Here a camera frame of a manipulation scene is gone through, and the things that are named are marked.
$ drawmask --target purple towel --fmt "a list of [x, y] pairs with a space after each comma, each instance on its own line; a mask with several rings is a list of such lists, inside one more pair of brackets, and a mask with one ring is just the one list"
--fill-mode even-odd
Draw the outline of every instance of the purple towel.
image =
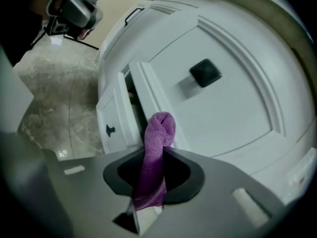
[[175, 120], [170, 113], [160, 112], [152, 116], [144, 135], [145, 155], [139, 183], [133, 193], [133, 203], [137, 211], [163, 205], [166, 193], [163, 146], [173, 143], [175, 132]]

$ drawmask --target floor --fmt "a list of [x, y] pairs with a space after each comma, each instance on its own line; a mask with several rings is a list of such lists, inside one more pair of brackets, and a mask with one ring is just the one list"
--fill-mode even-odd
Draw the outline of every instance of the floor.
[[53, 150], [60, 160], [104, 154], [96, 115], [96, 53], [46, 35], [14, 67], [34, 95], [18, 133]]

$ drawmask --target person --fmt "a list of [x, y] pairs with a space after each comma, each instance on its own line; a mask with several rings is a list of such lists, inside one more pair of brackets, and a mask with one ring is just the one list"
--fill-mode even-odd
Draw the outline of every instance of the person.
[[30, 50], [42, 28], [49, 0], [1, 0], [0, 43], [12, 66]]

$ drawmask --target marble floor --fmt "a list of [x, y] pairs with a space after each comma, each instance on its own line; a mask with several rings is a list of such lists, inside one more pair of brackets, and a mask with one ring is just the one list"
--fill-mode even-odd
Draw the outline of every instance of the marble floor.
[[34, 95], [18, 133], [53, 150], [60, 160], [104, 154], [96, 115], [96, 53], [46, 35], [14, 67]]

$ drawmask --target towel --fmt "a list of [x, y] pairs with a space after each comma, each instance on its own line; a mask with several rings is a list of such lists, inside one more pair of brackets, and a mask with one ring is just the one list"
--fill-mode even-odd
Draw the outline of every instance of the towel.
[[174, 141], [176, 124], [173, 116], [159, 112], [152, 116], [144, 135], [145, 154], [138, 185], [133, 192], [135, 209], [163, 205], [166, 185], [163, 172], [163, 147]]

